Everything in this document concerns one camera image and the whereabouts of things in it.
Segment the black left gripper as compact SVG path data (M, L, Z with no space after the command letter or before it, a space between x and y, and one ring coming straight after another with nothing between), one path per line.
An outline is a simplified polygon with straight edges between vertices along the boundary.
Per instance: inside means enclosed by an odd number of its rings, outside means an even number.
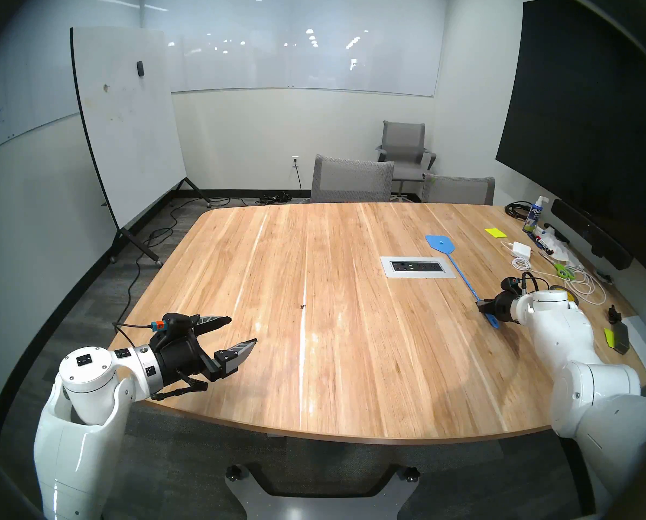
M215 381L218 377L224 379L237 372L258 342L257 338L253 338L235 344L229 349L219 350L215 352L212 360L200 347L196 335L204 335L227 326L232 321L231 317L194 315L190 319L191 330L185 336L168 342L164 340L168 331L158 331L150 339L150 348L157 360L163 381L160 390L178 381L188 384L185 388L177 388L169 392L155 392L150 395L153 401L207 391L209 382Z

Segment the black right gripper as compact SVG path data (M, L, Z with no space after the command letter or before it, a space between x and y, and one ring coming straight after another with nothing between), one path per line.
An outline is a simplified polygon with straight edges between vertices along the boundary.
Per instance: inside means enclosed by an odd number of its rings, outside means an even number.
M517 303L519 293L502 291L494 298L478 300L476 306L480 313L493 315L499 322L513 322L518 324Z

